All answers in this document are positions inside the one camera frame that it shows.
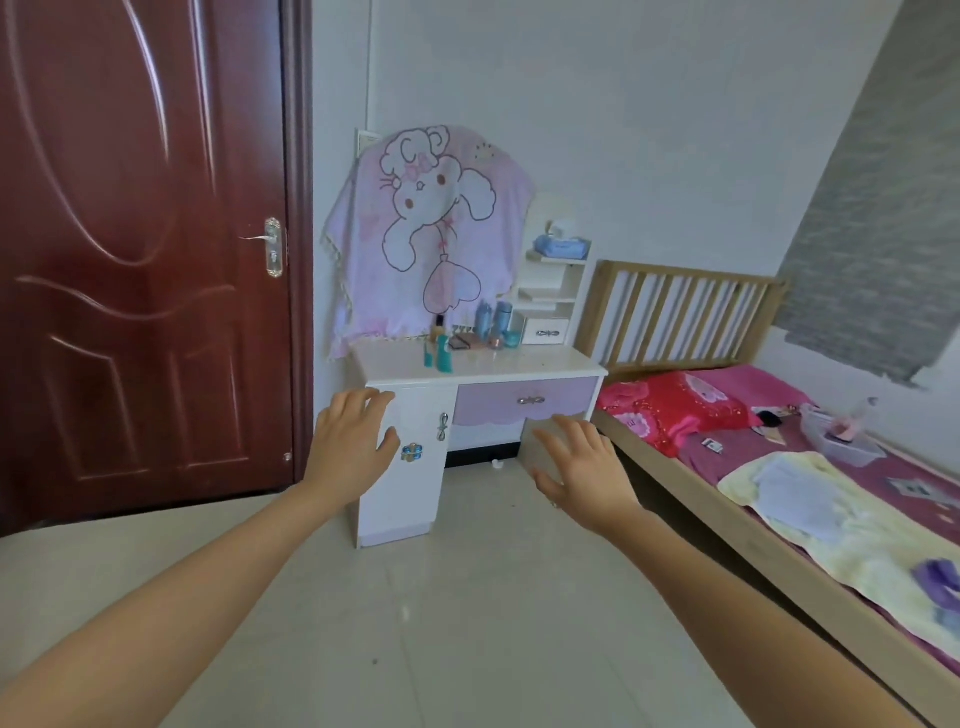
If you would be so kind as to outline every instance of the yellow towel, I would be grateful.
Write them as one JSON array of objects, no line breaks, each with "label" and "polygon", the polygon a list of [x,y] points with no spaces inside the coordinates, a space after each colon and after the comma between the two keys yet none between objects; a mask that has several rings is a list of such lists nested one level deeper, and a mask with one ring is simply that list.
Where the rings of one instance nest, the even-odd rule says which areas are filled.
[{"label": "yellow towel", "polygon": [[843,536],[838,543],[827,544],[779,521],[763,520],[791,544],[802,547],[834,579],[889,612],[908,632],[960,660],[960,639],[937,624],[936,605],[910,573],[927,559],[950,559],[960,566],[960,546],[868,493],[819,452],[765,455],[727,475],[717,488],[734,503],[753,506],[759,495],[754,476],[773,457],[789,458],[836,485],[838,510],[845,516]]}]

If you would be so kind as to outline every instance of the wooden headboard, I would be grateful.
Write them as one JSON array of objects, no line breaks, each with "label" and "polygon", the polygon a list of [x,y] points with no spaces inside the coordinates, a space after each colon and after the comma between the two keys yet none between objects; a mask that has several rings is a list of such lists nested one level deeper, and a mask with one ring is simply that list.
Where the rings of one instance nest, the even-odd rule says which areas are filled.
[{"label": "wooden headboard", "polygon": [[737,273],[601,260],[574,347],[612,380],[754,360],[786,281]]}]

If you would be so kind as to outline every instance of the door panel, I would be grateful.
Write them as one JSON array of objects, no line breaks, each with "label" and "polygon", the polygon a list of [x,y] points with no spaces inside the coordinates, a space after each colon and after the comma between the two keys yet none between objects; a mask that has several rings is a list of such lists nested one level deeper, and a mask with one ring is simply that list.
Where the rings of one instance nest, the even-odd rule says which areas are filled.
[{"label": "door panel", "polygon": [[285,214],[278,3],[6,8],[4,501],[22,524],[289,484],[288,279],[241,239]]}]

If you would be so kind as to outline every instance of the small drawer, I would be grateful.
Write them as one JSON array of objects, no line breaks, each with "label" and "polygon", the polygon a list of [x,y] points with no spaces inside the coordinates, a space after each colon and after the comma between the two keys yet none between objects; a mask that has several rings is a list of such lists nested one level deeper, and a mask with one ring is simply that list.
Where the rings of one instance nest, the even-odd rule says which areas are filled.
[{"label": "small drawer", "polygon": [[553,415],[579,415],[589,409],[596,384],[595,376],[464,384],[457,392],[453,423],[510,425]]},{"label": "small drawer", "polygon": [[570,320],[518,311],[514,314],[514,327],[523,331],[521,344],[562,344],[566,341]]}]

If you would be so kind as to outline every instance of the white wall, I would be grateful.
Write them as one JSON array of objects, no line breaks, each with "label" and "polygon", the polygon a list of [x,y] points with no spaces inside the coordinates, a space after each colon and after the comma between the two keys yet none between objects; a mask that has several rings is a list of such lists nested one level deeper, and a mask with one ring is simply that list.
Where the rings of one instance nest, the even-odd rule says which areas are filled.
[{"label": "white wall", "polygon": [[[372,6],[369,128],[473,128],[575,205],[594,258],[775,273],[899,2],[318,1],[317,235],[364,126]],[[343,382],[334,285],[318,250],[318,407]]]},{"label": "white wall", "polygon": [[937,363],[938,377],[928,391],[910,389],[787,344],[785,334],[781,328],[771,329],[757,356],[758,367],[836,412],[850,410],[867,397],[880,397],[879,416],[871,424],[878,435],[960,473],[960,334]]},{"label": "white wall", "polygon": [[368,0],[317,0],[313,8],[314,412],[345,386],[344,361],[328,361],[336,265],[321,234],[353,164],[367,110]]}]

